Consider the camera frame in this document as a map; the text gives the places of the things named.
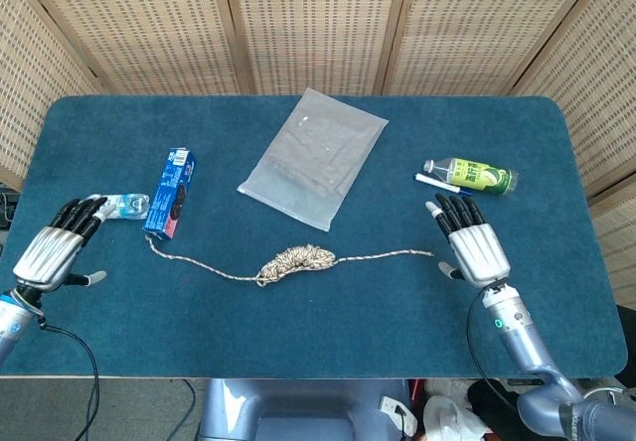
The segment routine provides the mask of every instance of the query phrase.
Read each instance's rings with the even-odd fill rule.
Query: blue felt surface
[[[52,324],[81,335],[102,373],[131,376],[474,376],[464,324],[475,290],[436,268],[451,251],[412,175],[458,156],[520,172],[510,196],[476,195],[498,232],[556,362],[570,376],[620,371],[622,332],[564,120],[541,97],[342,97],[390,121],[329,233],[241,195],[297,96],[83,96],[51,108],[9,242],[3,286],[37,231],[66,200],[152,194],[171,146],[199,162],[175,238],[159,242],[230,273],[252,275],[288,246],[338,256],[398,248],[438,257],[351,262],[260,289],[152,254],[140,221],[109,221],[76,271],[108,278],[44,299]],[[478,353],[515,375],[483,309]],[[31,327],[0,373],[89,374],[73,342]]]

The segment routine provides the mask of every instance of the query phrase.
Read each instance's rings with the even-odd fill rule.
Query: bottle label
[[[484,163],[455,158],[455,168],[449,183],[455,186],[503,195],[512,181],[512,171],[493,168]]]

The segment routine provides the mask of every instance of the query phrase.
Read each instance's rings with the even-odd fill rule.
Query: rope
[[[258,273],[251,277],[240,277],[237,275],[227,274],[222,270],[211,267],[196,259],[186,257],[185,255],[173,255],[166,254],[159,250],[152,240],[152,237],[146,234],[146,240],[150,244],[150,250],[164,259],[170,260],[183,260],[190,262],[191,264],[202,267],[210,272],[213,272],[221,277],[229,280],[255,282],[259,287],[264,287],[271,282],[277,282],[285,275],[293,274],[294,272],[300,272],[305,270],[325,270],[329,269],[341,262],[350,262],[355,260],[372,260],[381,259],[383,257],[392,257],[394,255],[424,255],[426,257],[432,257],[433,253],[428,250],[416,250],[416,249],[403,249],[392,250],[391,252],[383,252],[382,254],[374,255],[357,255],[352,257],[340,257],[336,258],[336,255],[322,247],[315,245],[297,245],[285,249],[283,252],[276,254],[272,260],[267,262]]]

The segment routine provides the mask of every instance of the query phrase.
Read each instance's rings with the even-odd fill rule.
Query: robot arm
[[[519,416],[532,431],[573,441],[634,441],[636,413],[585,399],[562,374],[546,348],[519,292],[507,284],[510,264],[494,230],[470,198],[436,195],[441,209],[426,203],[446,235],[461,271],[440,263],[452,278],[465,278],[484,293],[483,305],[493,318],[508,355],[544,385],[522,394]]]
[[[114,210],[101,206],[107,198],[72,200],[66,203],[49,225],[33,239],[15,268],[17,285],[0,294],[0,366],[36,317],[46,319],[40,302],[43,293],[61,285],[89,286],[105,277],[99,271],[92,275],[71,274],[78,253]]]

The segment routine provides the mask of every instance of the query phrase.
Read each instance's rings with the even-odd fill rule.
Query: water bottle
[[[91,195],[89,198],[106,196],[104,205],[114,205],[115,211],[108,215],[110,220],[145,220],[150,208],[150,197],[130,193],[128,195]]]
[[[519,175],[514,170],[502,170],[486,163],[460,158],[426,160],[424,172],[455,186],[473,188],[495,195],[505,195],[517,188]]]

